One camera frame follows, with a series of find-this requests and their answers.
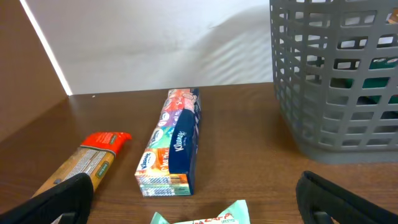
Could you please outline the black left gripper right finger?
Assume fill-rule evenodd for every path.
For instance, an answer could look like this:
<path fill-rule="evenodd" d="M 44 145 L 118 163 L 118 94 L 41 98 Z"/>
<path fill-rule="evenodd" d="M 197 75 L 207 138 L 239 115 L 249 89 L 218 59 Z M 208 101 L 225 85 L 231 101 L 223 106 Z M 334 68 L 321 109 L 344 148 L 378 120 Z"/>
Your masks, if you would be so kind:
<path fill-rule="evenodd" d="M 306 170 L 296 185 L 304 223 L 397 224 L 397 215 Z"/>

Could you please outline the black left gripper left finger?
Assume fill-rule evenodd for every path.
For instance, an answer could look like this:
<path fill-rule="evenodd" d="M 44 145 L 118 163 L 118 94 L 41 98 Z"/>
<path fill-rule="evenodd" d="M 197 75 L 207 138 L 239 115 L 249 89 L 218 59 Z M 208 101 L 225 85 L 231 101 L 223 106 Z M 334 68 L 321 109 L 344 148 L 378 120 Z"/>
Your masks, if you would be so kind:
<path fill-rule="evenodd" d="M 80 173 L 1 215 L 1 223 L 86 223 L 94 196 L 90 176 Z"/>

